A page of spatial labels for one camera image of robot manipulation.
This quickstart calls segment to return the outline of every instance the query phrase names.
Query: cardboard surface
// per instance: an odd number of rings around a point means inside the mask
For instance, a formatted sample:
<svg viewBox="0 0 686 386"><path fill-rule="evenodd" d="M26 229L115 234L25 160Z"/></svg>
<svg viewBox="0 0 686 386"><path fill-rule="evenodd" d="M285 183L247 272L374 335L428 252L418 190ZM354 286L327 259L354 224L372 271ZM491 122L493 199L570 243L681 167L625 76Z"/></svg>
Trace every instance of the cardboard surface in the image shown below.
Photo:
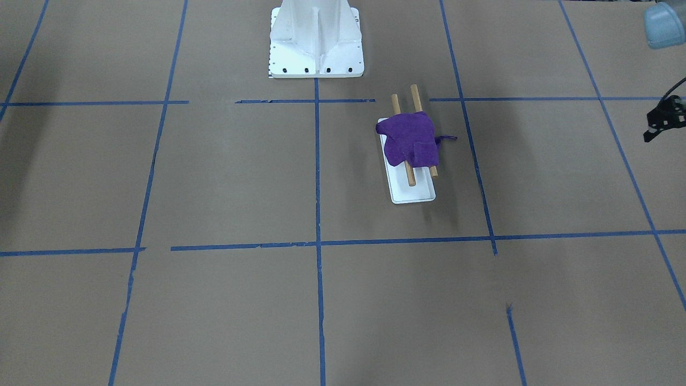
<svg viewBox="0 0 686 386"><path fill-rule="evenodd" d="M0 384L686 384L649 3L353 0L321 81L267 78L277 0L44 5L0 3ZM413 83L458 141L393 205Z"/></svg>

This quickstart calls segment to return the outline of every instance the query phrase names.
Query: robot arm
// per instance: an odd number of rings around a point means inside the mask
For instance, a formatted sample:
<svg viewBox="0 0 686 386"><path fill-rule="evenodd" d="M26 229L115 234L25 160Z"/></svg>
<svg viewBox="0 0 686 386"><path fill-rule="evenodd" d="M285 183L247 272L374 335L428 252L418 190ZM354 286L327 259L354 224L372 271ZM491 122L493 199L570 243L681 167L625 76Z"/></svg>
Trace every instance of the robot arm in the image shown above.
<svg viewBox="0 0 686 386"><path fill-rule="evenodd" d="M686 43L686 0L658 0L643 16L652 49Z"/></svg>
<svg viewBox="0 0 686 386"><path fill-rule="evenodd" d="M652 49L660 49L686 43L686 0L658 0L643 16L646 38ZM643 133L645 142L671 128L686 127L686 104L678 95L670 95L686 82L683 78L660 99L648 114L648 130Z"/></svg>

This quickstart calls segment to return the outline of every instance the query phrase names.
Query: blue tape line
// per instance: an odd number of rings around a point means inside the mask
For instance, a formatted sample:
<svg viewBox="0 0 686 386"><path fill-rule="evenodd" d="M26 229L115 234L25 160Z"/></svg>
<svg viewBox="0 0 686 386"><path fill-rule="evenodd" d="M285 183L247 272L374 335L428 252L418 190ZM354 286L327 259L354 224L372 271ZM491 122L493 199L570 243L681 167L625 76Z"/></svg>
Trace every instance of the blue tape line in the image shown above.
<svg viewBox="0 0 686 386"><path fill-rule="evenodd" d="M490 236L435 237L435 238L389 238L379 240L332 240L322 241L325 247L338 245L421 244L427 242L490 241Z"/></svg>
<svg viewBox="0 0 686 386"><path fill-rule="evenodd" d="M10 107L26 106L137 106L141 104L164 104L163 100L112 100L112 101L90 101L90 102L13 102L8 103ZM167 104L188 104L188 100L170 100Z"/></svg>
<svg viewBox="0 0 686 386"><path fill-rule="evenodd" d="M662 97L601 97L602 100L660 100Z"/></svg>
<svg viewBox="0 0 686 386"><path fill-rule="evenodd" d="M634 177L634 172L631 170L631 166L629 166L629 161L626 158L626 154L624 154L624 149L622 148L622 144L619 141L619 136L617 135L617 131L615 130L615 125L612 123L612 119L610 118L610 113L607 111L607 107L605 106L605 102L600 95L600 89L598 88L598 84L595 81L595 77L593 76L593 72L591 72L591 66L589 65L588 60L586 60L586 55L584 55L584 50L581 48L581 43L579 42L579 39L576 36L576 32L574 32L574 27L571 24L571 20L569 19L569 15L567 14L567 10L565 9L565 5L563 4L562 0L558 0L558 4L560 6L560 9L562 10L563 15L565 16L565 20L567 21L567 26L569 27L569 31L571 32L571 36L574 39L574 43L576 43L576 47L579 50L579 54L581 55L581 59L583 60L584 66L586 67L586 71L589 73L589 77L591 79L591 84L593 85L593 88L595 89L596 95L598 95L598 99L600 100L600 106L602 106L603 113L605 114L605 119L607 120L607 123L610 126L610 130L612 131L612 136L614 137L615 143L617 144L617 149L619 150L619 153L622 156L622 161L624 162L624 166L626 167L626 171L629 173L629 177L631 178L631 183L634 185L634 190L636 191L636 195L639 197L639 201L641 202L643 212L646 215L646 219L648 220L648 224L650 225L650 230L652 231L652 235L655 238L655 242L657 242L658 248L660 249L660 253L662 254L662 258L665 261L665 266L667 266L667 270L669 271L670 276L672 277L672 283L674 283L674 287L676 288L676 292L679 296L679 299L681 299L681 305L684 308L684 310L686 310L686 297L684 296L684 293L681 289L681 285L679 284L679 281L676 278L676 274L674 274L674 270L672 269L672 263L670 262L670 259L667 257L667 253L665 252L665 249L662 245L662 241L660 240L660 235L658 234L657 230L655 229L655 224L652 222L650 212L648 211L648 206L646 205L646 201L643 199L643 194L641 193L641 190L639 189L639 185L636 182L636 178Z"/></svg>
<svg viewBox="0 0 686 386"><path fill-rule="evenodd" d="M147 186L145 188L145 200L143 201L143 209L141 210L141 221L139 223L138 234L136 236L136 251L133 253L131 259L131 270L129 271L128 287L126 290L126 307L121 314L119 321L119 332L117 334L117 344L115 346L115 354L112 359L112 369L110 370L109 386L114 386L115 377L117 375L117 364L119 363L119 353L121 352L121 342L126 328L126 317L128 315L129 304L131 301L131 292L133 290L133 273L138 264L139 248L143 239L143 228L145 227L145 217L147 216L147 206L150 202L150 191L152 190L152 180L155 175L155 161L157 159L157 152L160 148L160 138L162 137L162 130L165 125L165 118L167 116L167 106L169 105L169 96L172 93L172 83L174 82L174 71L176 70L176 59L178 57L179 47L181 46L181 36L183 35L183 25L186 20L186 11L188 9L188 0L183 1L183 9L181 11L181 21L178 26L178 33L176 35L176 45L174 47L174 55L171 58L171 68L169 69L169 80L167 81L167 92L165 93L165 103L162 105L162 115L160 116L160 124L157 128L157 138L155 139L155 149L152 153L152 162L150 164L150 173L147 177Z"/></svg>
<svg viewBox="0 0 686 386"><path fill-rule="evenodd" d="M546 100L598 100L597 97L496 97L496 98L430 98L430 102L509 102Z"/></svg>
<svg viewBox="0 0 686 386"><path fill-rule="evenodd" d="M495 236L496 240L537 240L546 238L591 238L591 237L621 237L621 236L646 236L652 235L652 231L619 231L619 232L582 232L570 234L527 234Z"/></svg>
<svg viewBox="0 0 686 386"><path fill-rule="evenodd" d="M239 100L235 104L260 104L260 103L314 103L313 99L270 99L270 100Z"/></svg>
<svg viewBox="0 0 686 386"><path fill-rule="evenodd" d="M327 360L324 349L324 281L322 277L322 201L321 201L321 168L320 168L320 112L319 112L319 79L314 80L314 148L315 148L315 198L316 198L316 234L317 234L317 299L319 307L319 381L321 386L327 384Z"/></svg>
<svg viewBox="0 0 686 386"><path fill-rule="evenodd" d="M101 255L107 253L131 253L136 248L96 248L96 249L55 249L52 251L7 251L0 252L0 258L14 256L60 256L60 255Z"/></svg>
<svg viewBox="0 0 686 386"><path fill-rule="evenodd" d="M38 30L40 29L40 25L43 23L43 17L45 17L45 11L47 10L47 4L48 3L49 3L49 0L45 0L45 2L43 3L43 8L42 8L42 10L40 10L40 16L38 17L38 22L36 23L36 27L34 28L34 33L31 35L31 39L29 40L29 45L26 47L26 51L24 52L24 56L21 58L21 62L19 62L19 68L16 70L16 73L14 75L12 85L10 86L10 91L7 93L7 97L5 98L5 103L2 106L2 109L0 110L0 121L5 116L5 112L7 111L7 104L10 103L10 100L12 99L12 94L14 94L14 89L16 88L16 84L19 81L19 76L21 75L22 70L24 70L24 65L26 64L26 59L29 57L29 53L31 52L31 48L34 46L34 42L36 41L36 36L38 35Z"/></svg>
<svg viewBox="0 0 686 386"><path fill-rule="evenodd" d="M669 229L658 231L659 234L686 234L686 229ZM496 240L540 240L557 238L601 238L601 237L626 237L626 236L649 236L652 231L608 231L608 232L580 232L565 234L519 234L495 236ZM336 247L342 245L379 245L379 244L424 244L431 242L473 242L490 241L490 236L463 236L463 237L434 237L434 238L389 238L368 240L329 240L321 241L323 247ZM172 247L172 251L212 251L222 249L252 249L252 248L288 248L288 247L315 247L316 241L300 242L271 242L261 244L226 244L226 245L183 245Z"/></svg>
<svg viewBox="0 0 686 386"><path fill-rule="evenodd" d="M374 103L376 99L320 99L319 103Z"/></svg>
<svg viewBox="0 0 686 386"><path fill-rule="evenodd" d="M469 124L469 115L467 114L467 105L464 102L464 94L462 92L462 82L460 81L460 72L458 71L458 62L455 59L455 51L453 50L453 39L450 37L450 29L448 27L448 18L445 14L445 5L443 0L440 2L440 12L443 16L443 26L445 27L445 37L448 40L448 48L450 50L450 58L453 61L453 70L455 72L455 82L458 86L458 93L460 94L460 103L462 105L462 115L464 116L464 126L467 131L467 137L469 139L469 148L472 152L472 158L474 158L474 171L476 172L476 178L479 181L479 189L481 190L481 199L484 203L484 215L486 216L486 225L488 225L488 235L490 236L490 243L493 247L493 254L498 254L498 248L495 244L495 235L493 233L493 224L490 221L490 212L488 210L488 201L486 200L486 190L484 190L484 182L481 178L481 171L479 168L479 159L476 155L476 147L474 146L474 137L471 132L471 125Z"/></svg>
<svg viewBox="0 0 686 386"><path fill-rule="evenodd" d="M517 356L517 367L519 368L519 378L521 379L521 386L526 386L526 374L524 373L524 364L521 361L521 353L519 351L519 341L517 340L517 331L515 331L515 322L512 320L512 306L508 306L508 323L510 324L510 335L512 336L512 345L514 346L514 354Z"/></svg>
<svg viewBox="0 0 686 386"><path fill-rule="evenodd" d="M660 100L661 97L602 97L603 100ZM598 97L502 97L502 98L430 98L429 102L510 102L510 101L598 100Z"/></svg>
<svg viewBox="0 0 686 386"><path fill-rule="evenodd" d="M374 103L376 99L248 99L235 104L269 104L269 103Z"/></svg>
<svg viewBox="0 0 686 386"><path fill-rule="evenodd" d="M267 242L262 244L225 244L225 245L182 245L172 247L172 252L179 251L221 251L226 249L257 249L257 248L290 248L290 247L314 247L314 241L304 242Z"/></svg>
<svg viewBox="0 0 686 386"><path fill-rule="evenodd" d="M668 229L664 231L657 231L658 234L686 234L686 229Z"/></svg>

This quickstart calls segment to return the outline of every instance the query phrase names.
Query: wooden stick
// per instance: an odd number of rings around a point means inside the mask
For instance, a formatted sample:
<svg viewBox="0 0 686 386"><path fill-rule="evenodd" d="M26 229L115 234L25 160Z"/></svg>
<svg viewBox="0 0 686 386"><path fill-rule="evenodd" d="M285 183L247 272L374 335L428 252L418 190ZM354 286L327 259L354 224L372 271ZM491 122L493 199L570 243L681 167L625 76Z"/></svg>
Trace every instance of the wooden stick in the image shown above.
<svg viewBox="0 0 686 386"><path fill-rule="evenodd" d="M398 94L391 95L390 101L393 103L393 114L400 114L400 102L398 102ZM407 182L410 184L410 186L417 185L417 180L414 178L414 169L407 161L405 161L405 173L407 174Z"/></svg>
<svg viewBox="0 0 686 386"><path fill-rule="evenodd" d="M414 110L424 111L424 109L422 109L422 100L419 99L419 89L417 88L417 85L413 84L410 86L410 91L412 92L412 99L414 101Z"/></svg>
<svg viewBox="0 0 686 386"><path fill-rule="evenodd" d="M422 100L419 99L419 89L417 88L416 84L413 84L410 86L410 91L412 92L412 99L414 101L414 110L415 111L424 111L422 109ZM438 177L438 169L436 166L432 166L429 168L429 173L431 174L432 178Z"/></svg>

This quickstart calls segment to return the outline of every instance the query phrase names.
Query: towel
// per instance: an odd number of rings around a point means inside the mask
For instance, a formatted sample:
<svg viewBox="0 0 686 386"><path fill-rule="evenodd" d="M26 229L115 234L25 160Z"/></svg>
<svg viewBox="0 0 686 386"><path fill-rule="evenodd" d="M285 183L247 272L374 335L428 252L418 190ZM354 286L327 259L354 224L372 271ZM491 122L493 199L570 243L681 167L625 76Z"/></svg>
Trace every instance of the towel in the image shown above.
<svg viewBox="0 0 686 386"><path fill-rule="evenodd" d="M444 139L457 137L443 135L434 138L434 123L424 112L393 115L377 124L377 133L386 136L383 153L391 166L407 161L413 168L438 165L438 148Z"/></svg>

